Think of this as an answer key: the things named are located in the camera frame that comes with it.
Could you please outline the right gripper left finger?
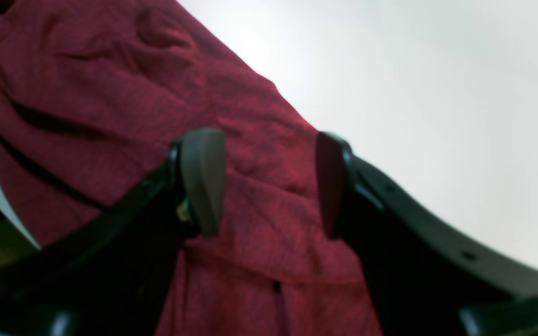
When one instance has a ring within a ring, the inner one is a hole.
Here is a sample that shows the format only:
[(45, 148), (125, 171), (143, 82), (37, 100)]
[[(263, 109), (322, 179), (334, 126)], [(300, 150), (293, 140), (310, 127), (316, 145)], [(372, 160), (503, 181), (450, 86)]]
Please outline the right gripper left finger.
[(107, 212), (0, 267), (0, 336), (153, 336), (186, 239), (217, 236), (226, 136), (199, 128)]

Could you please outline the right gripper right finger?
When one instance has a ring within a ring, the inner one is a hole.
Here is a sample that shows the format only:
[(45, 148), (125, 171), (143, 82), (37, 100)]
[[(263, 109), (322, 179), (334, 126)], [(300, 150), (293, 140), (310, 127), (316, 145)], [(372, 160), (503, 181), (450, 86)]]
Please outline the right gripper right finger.
[(323, 229), (361, 263), (385, 336), (538, 336), (538, 270), (444, 223), (339, 136), (320, 132)]

